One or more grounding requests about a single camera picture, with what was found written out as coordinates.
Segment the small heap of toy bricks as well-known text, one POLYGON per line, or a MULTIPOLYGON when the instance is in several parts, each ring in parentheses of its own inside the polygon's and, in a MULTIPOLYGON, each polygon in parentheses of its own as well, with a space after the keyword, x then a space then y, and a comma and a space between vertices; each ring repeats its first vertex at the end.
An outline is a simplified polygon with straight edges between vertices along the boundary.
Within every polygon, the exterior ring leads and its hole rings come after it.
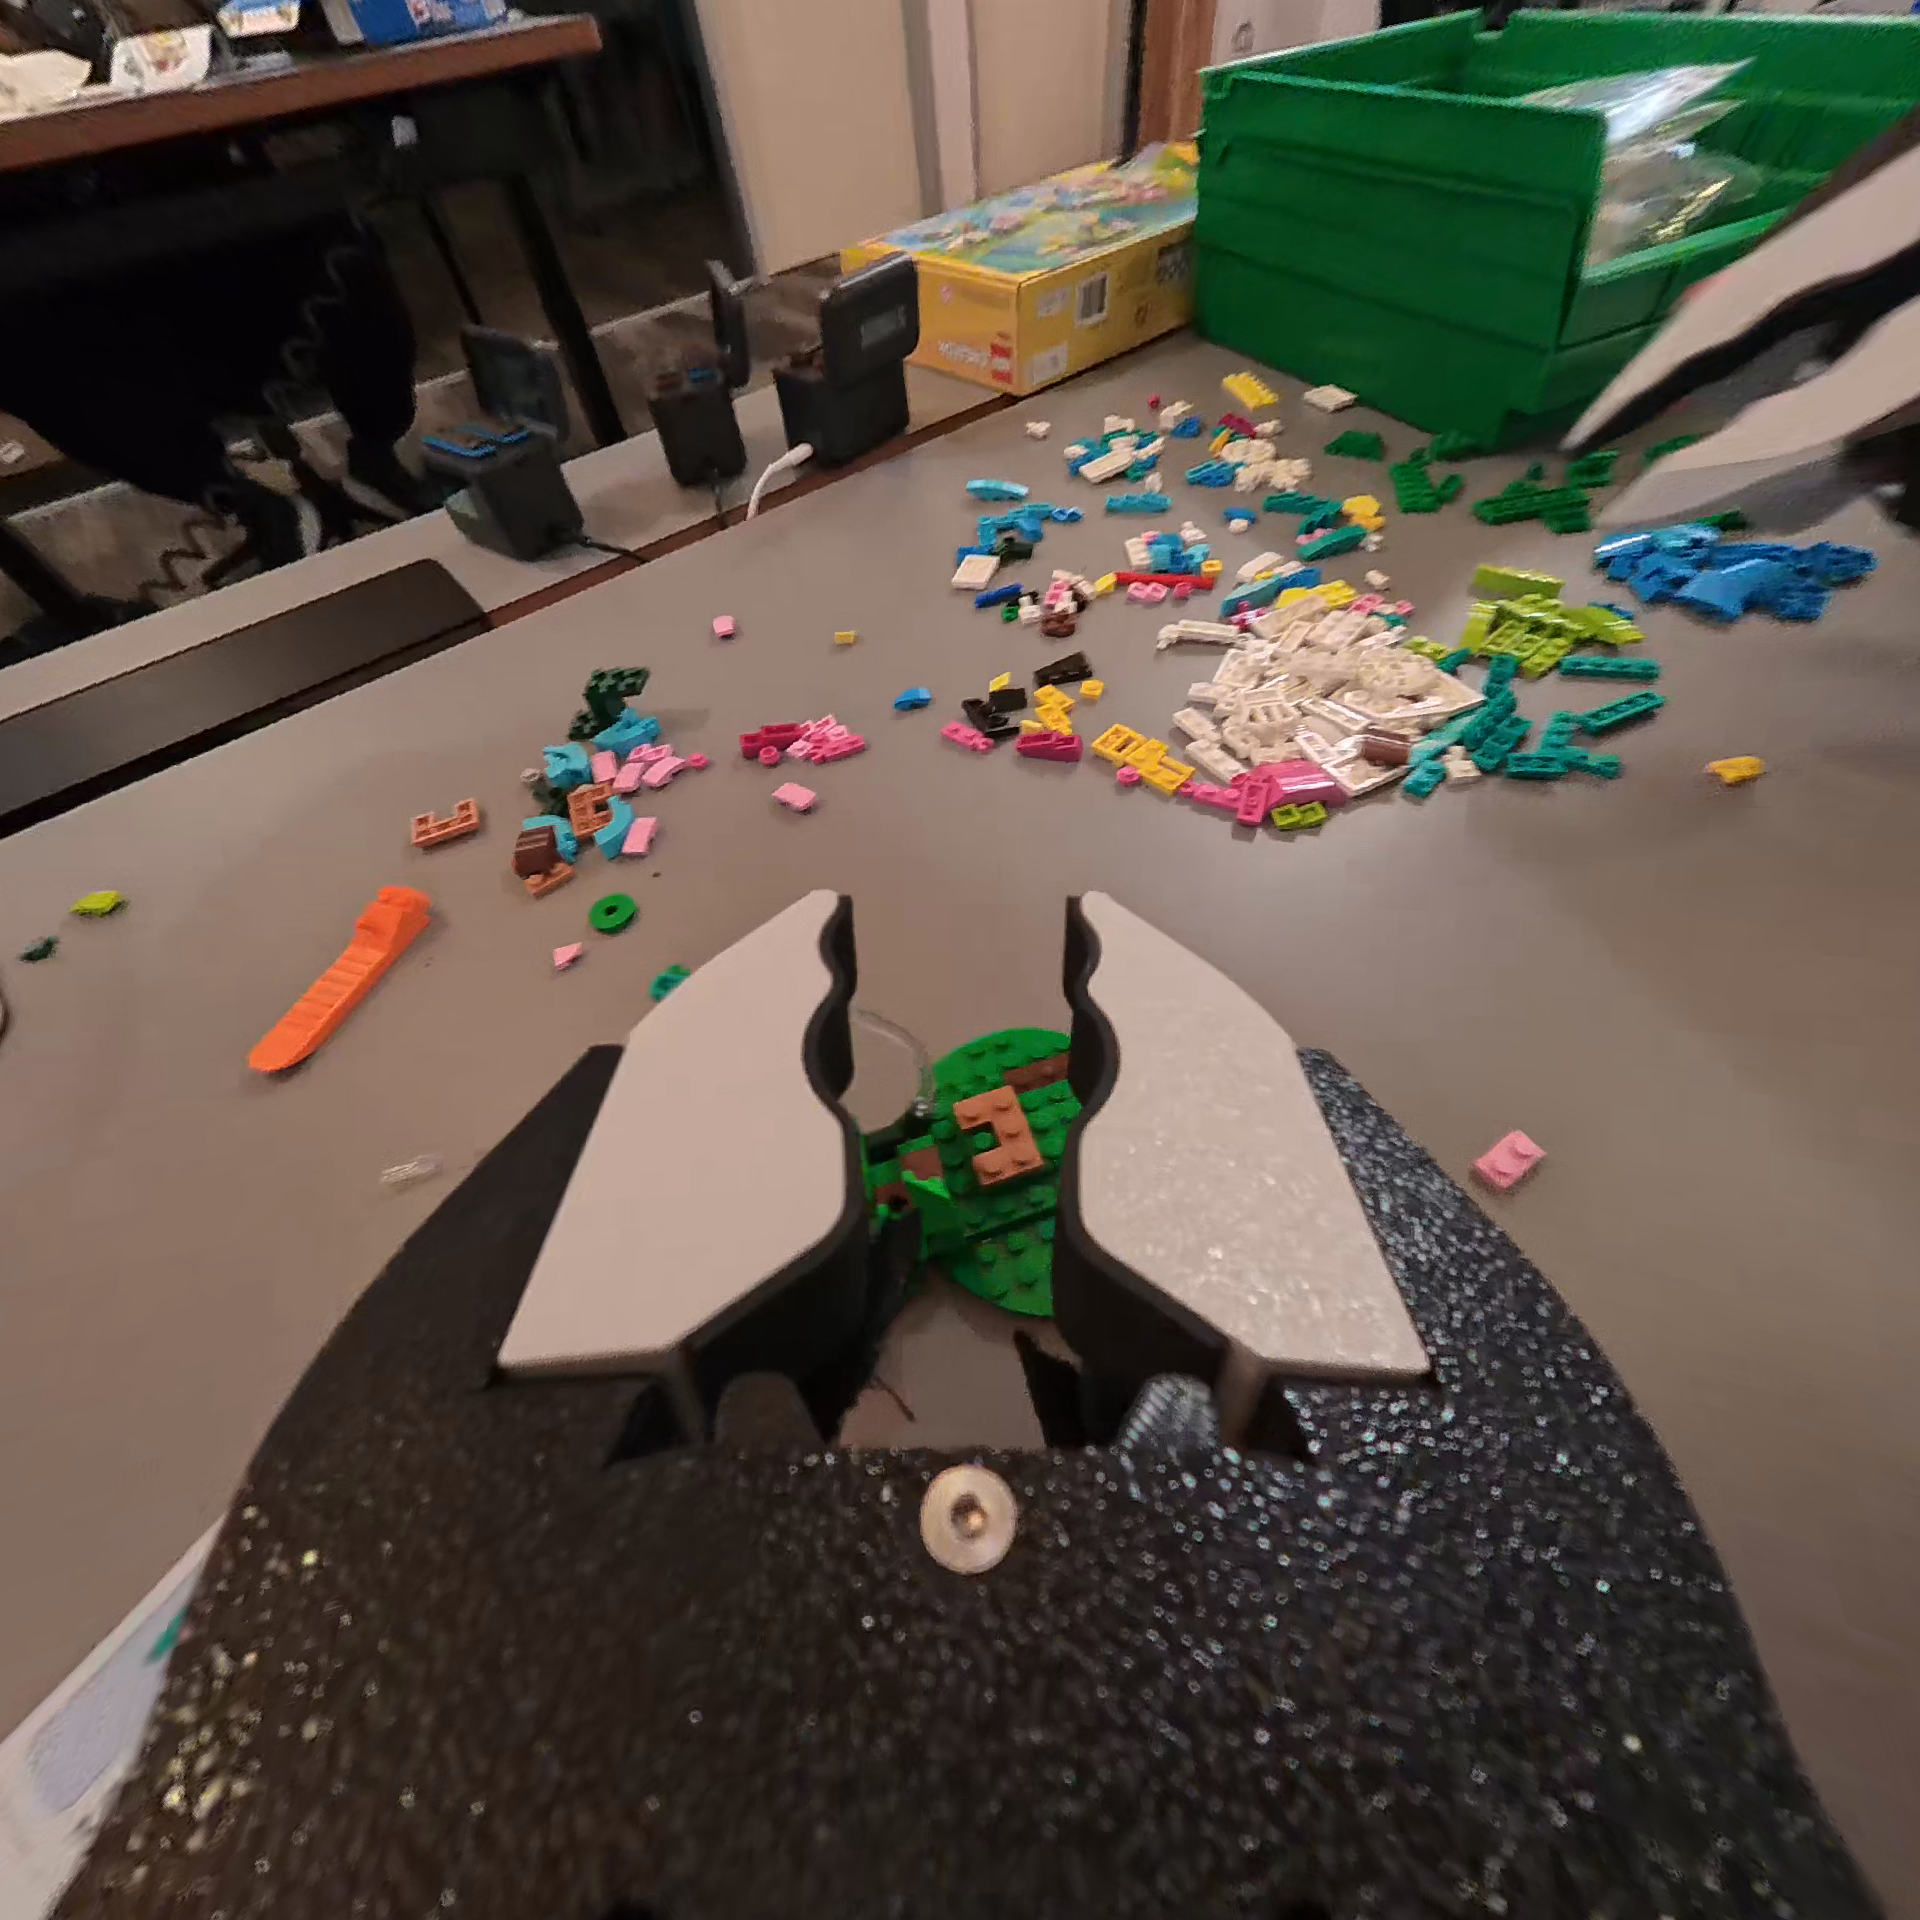
MULTIPOLYGON (((639 861, 653 853, 658 820, 643 806, 680 780, 712 768, 712 757, 680 747, 668 722, 643 708, 644 666, 589 672, 580 706, 558 743, 522 775, 536 804, 517 828, 511 875, 528 899, 556 893, 584 855, 639 861)), ((736 759, 781 781, 853 762, 871 740, 836 714, 774 720, 736 736, 736 759)))

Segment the green plastic bin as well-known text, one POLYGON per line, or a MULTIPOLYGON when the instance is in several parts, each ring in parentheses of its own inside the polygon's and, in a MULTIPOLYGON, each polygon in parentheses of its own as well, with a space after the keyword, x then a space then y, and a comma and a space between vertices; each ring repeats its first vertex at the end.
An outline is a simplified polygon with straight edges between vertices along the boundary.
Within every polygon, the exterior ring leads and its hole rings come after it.
POLYGON ((1682 294, 1915 107, 1915 19, 1475 11, 1205 76, 1194 323, 1483 448, 1558 434, 1682 294), (1605 131, 1541 88, 1731 63, 1748 203, 1591 263, 1605 131))

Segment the orange brick separator tool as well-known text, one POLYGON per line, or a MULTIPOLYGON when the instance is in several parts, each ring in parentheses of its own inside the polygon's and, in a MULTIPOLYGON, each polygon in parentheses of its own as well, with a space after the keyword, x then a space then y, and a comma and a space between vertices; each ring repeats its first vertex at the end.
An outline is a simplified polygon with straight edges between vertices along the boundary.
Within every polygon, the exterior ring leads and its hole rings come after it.
POLYGON ((261 1074, 278 1074, 311 1058, 411 948, 430 918, 430 893, 405 884, 381 887, 360 909, 340 956, 252 1047, 246 1067, 261 1074))

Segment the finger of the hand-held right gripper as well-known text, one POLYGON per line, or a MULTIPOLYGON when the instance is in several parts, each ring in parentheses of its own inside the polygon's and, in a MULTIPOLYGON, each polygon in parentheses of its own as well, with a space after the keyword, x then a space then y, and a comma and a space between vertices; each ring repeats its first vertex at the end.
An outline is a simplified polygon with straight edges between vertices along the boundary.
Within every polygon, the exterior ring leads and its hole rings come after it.
POLYGON ((1846 352, 1651 467, 1605 508, 1605 526, 1733 508, 1765 527, 1800 530, 1852 501, 1891 519, 1915 474, 1915 397, 1915 352, 1846 352))
POLYGON ((1879 138, 1707 279, 1606 383, 1564 438, 1610 440, 1707 389, 1789 335, 1850 323, 1839 352, 1915 352, 1917 147, 1879 138))

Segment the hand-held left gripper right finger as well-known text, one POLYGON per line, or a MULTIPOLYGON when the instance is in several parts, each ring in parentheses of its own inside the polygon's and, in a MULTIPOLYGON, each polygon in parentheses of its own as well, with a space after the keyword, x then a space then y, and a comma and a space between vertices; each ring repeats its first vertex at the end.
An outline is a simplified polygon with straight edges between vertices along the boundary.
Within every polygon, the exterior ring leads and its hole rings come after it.
POLYGON ((1285 1024, 1116 896, 1071 896, 1056 1326, 1094 1403, 1198 1381, 1218 1434, 1285 1386, 1426 1386, 1430 1356, 1285 1024))

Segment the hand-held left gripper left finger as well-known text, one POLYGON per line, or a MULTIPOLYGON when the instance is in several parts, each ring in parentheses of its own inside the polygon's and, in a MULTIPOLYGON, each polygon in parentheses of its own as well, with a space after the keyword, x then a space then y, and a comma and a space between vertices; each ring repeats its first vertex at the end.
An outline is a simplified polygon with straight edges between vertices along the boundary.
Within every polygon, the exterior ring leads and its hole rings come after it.
POLYGON ((806 1386, 869 1320, 853 900, 811 892, 635 1022, 496 1350, 648 1378, 688 1436, 744 1376, 806 1386))

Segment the yellow toy set box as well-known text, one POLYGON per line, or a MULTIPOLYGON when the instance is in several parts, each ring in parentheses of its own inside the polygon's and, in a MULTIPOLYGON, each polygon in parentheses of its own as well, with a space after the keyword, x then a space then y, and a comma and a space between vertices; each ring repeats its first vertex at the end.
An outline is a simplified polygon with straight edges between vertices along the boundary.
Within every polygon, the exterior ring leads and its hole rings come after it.
POLYGON ((910 360, 1022 397, 1191 323, 1195 179, 1195 141, 1159 141, 854 243, 839 269, 910 256, 910 360))

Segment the brown wooden desk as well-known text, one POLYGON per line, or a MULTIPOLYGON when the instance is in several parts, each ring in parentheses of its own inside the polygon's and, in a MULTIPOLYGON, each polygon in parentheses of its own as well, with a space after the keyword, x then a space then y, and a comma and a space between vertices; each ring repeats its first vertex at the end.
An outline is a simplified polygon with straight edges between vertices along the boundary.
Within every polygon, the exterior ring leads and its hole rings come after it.
POLYGON ((629 430, 542 191, 559 174, 562 80, 600 53, 591 13, 511 16, 7 118, 4 299, 484 183, 589 443, 614 446, 629 430))

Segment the clear plastic bag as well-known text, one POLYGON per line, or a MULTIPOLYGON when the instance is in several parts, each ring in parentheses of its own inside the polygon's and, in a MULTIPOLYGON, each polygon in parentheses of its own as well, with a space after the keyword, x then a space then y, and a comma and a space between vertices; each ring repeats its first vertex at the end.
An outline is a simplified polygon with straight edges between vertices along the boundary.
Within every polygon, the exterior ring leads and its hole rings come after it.
POLYGON ((1783 218, 1915 107, 1915 46, 1891 54, 1629 54, 1528 59, 1519 104, 1595 111, 1598 183, 1572 275, 1756 220, 1783 218))

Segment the black flat pad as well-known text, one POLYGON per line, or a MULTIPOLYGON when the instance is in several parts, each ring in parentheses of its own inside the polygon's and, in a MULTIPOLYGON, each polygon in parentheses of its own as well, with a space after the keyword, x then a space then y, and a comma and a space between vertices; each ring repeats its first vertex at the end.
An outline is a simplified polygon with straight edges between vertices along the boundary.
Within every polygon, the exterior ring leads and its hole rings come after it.
POLYGON ((490 629, 439 563, 299 608, 77 688, 3 722, 3 834, 214 751, 490 629))

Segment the large heap of toy bricks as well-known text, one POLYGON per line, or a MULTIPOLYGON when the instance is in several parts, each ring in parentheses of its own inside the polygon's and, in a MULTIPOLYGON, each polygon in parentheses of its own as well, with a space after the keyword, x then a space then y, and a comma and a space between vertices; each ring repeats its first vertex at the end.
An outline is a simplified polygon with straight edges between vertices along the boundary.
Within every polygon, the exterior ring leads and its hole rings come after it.
POLYGON ((1383 501, 1319 491, 1311 462, 1280 446, 1280 395, 1255 373, 1228 374, 1222 394, 1232 407, 1216 418, 1150 397, 1142 421, 1103 415, 1062 446, 1066 479, 1087 485, 1106 516, 1139 519, 1117 566, 1022 582, 1015 565, 1083 511, 974 478, 981 516, 950 576, 975 610, 1044 640, 1074 640, 1106 605, 1165 612, 1159 653, 1216 655, 1167 731, 1099 724, 1103 684, 1069 651, 960 702, 939 730, 947 746, 1099 762, 1117 786, 1248 832, 1307 832, 1380 790, 1423 802, 1478 780, 1611 781, 1623 759, 1610 743, 1667 708, 1645 612, 1807 627, 1879 566, 1868 547, 1758 536, 1736 509, 1706 511, 1598 540, 1591 565, 1606 596, 1572 596, 1533 566, 1476 565, 1459 632, 1430 640, 1383 568, 1338 573, 1383 547, 1383 501))

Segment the black battery charger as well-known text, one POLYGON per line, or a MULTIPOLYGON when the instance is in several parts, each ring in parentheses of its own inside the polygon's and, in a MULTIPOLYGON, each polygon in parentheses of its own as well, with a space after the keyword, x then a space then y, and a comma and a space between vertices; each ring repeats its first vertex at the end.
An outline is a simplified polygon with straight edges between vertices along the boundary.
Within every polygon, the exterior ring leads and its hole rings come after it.
POLYGON ((420 436, 423 467, 450 486, 447 516, 504 559, 584 547, 584 514, 564 475, 570 405, 556 357, 484 324, 466 324, 461 348, 477 415, 420 436))
POLYGON ((890 253, 835 280, 818 307, 818 341, 774 368, 788 448, 836 468, 906 434, 906 364, 919 343, 911 256, 890 253))
POLYGON ((658 373, 648 383, 647 405, 674 482, 723 493, 747 463, 734 395, 751 374, 751 339, 747 285, 725 261, 706 261, 706 285, 710 341, 658 373))

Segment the black bulky object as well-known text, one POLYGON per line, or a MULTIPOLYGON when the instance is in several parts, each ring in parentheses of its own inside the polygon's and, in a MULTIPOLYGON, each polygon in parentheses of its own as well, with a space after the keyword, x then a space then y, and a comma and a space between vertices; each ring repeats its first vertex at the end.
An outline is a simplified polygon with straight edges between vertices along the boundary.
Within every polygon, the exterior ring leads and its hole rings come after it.
POLYGON ((194 508, 228 482, 218 422, 267 415, 299 343, 350 436, 396 450, 416 422, 416 330, 381 240, 347 218, 4 296, 3 411, 194 508))

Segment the instruction sheet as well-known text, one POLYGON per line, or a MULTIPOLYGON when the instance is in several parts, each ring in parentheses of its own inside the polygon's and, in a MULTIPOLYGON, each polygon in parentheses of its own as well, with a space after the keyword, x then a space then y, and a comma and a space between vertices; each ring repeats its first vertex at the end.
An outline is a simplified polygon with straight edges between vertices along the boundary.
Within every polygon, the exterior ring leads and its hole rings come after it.
POLYGON ((154 1714, 220 1530, 207 1526, 3 1742, 3 1915, 44 1918, 72 1880, 154 1714))

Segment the green toy brick model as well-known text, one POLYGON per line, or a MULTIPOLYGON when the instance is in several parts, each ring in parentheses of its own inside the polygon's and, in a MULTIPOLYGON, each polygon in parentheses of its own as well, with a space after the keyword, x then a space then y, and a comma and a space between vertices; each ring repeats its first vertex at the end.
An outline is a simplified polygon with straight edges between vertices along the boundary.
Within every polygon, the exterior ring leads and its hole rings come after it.
POLYGON ((1061 1028, 995 1028, 934 1058, 906 1115, 863 1136, 871 1223, 919 1223, 919 1269, 1048 1320, 1068 1133, 1082 1114, 1061 1028))

